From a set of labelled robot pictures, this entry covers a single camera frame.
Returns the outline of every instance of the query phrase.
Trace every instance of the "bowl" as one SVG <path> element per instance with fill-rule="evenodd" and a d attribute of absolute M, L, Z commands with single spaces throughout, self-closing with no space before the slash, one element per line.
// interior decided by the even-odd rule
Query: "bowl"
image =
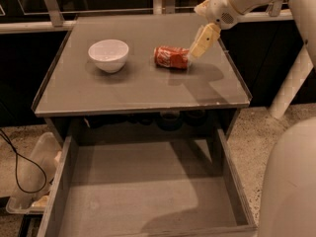
<path fill-rule="evenodd" d="M 105 39 L 90 46 L 88 54 L 96 66 L 108 73 L 118 72 L 126 63 L 128 45 L 118 39 Z"/>

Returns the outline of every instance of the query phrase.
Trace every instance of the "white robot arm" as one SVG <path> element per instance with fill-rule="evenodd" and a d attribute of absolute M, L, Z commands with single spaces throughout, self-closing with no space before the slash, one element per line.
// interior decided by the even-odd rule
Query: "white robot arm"
<path fill-rule="evenodd" d="M 221 30 L 234 27 L 253 9 L 272 4 L 270 16 L 277 17 L 284 0 L 205 0 L 196 6 L 197 14 L 205 17 L 209 24 L 198 31 L 192 44 L 189 58 L 196 59 L 220 36 Z M 286 0 L 293 19 L 306 44 L 309 55 L 316 64 L 316 0 Z"/>

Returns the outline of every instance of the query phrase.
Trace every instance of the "drawer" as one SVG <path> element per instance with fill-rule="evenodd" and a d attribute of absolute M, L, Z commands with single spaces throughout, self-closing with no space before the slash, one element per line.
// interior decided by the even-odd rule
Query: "drawer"
<path fill-rule="evenodd" d="M 64 140 L 39 236 L 256 236 L 216 115 L 177 131 L 81 125 Z"/>

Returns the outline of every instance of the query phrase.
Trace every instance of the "soda can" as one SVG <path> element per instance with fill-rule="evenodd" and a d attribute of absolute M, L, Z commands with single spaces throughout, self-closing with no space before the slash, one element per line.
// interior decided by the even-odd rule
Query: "soda can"
<path fill-rule="evenodd" d="M 155 63 L 163 67 L 186 69 L 189 67 L 189 50 L 167 45 L 154 49 Z"/>

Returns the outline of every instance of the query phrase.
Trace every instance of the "speckled floor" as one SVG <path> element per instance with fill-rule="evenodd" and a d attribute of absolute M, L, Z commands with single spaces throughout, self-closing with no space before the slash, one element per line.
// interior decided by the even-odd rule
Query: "speckled floor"
<path fill-rule="evenodd" d="M 316 104 L 290 106 L 281 119 L 272 118 L 266 108 L 245 109 L 238 117 L 228 144 L 255 220 L 259 221 L 263 177 L 269 154 L 279 137 L 300 120 L 316 117 Z M 18 151 L 28 155 L 46 125 L 5 127 Z M 0 138 L 0 198 L 8 197 L 15 187 L 15 155 Z M 0 209 L 0 236 L 17 236 L 21 215 Z"/>

